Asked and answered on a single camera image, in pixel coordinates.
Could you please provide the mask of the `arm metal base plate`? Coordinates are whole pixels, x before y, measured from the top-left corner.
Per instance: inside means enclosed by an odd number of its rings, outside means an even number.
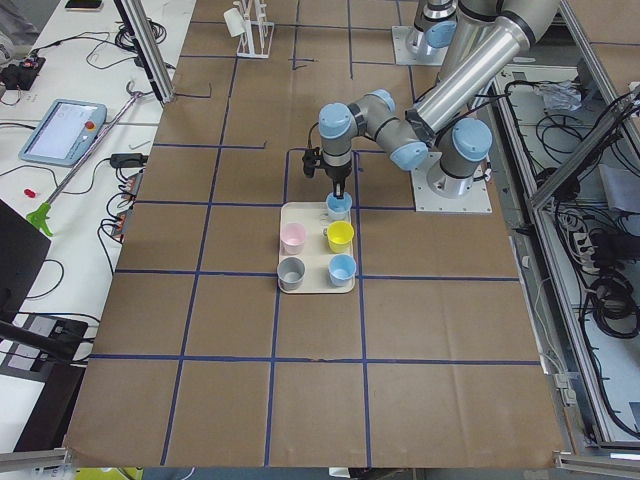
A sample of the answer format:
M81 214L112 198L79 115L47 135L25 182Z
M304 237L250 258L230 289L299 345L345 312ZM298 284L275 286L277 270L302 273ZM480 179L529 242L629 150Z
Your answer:
M415 33L413 26L393 26L391 36L397 65L442 65L447 48L433 48L427 44L420 46L422 33Z
M415 210L419 213L490 214L487 183L478 166L467 179L448 177L441 169L440 152L411 171Z

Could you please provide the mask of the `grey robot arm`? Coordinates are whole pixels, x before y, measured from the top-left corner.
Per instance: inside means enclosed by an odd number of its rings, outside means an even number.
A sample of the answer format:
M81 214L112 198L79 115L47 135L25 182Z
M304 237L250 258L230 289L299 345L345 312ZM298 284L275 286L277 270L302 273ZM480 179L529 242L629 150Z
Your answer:
M448 47L457 27L455 0L420 0L414 17L418 53Z
M535 45L552 23L556 1L427 1L425 14L455 16L437 84L405 113L395 114L391 95L379 89L345 105L331 103L319 113L322 158L317 167L344 194L351 172L352 141L370 136L402 170L426 158L439 132L516 55Z

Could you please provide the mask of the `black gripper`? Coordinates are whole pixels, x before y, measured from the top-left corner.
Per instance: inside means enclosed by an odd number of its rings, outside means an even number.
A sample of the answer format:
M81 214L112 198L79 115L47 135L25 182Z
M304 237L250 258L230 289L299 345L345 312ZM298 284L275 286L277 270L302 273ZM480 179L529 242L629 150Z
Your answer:
M325 168L326 175L332 181L332 192L334 199L344 199L346 180L352 172L352 164L347 163L341 166L327 165Z

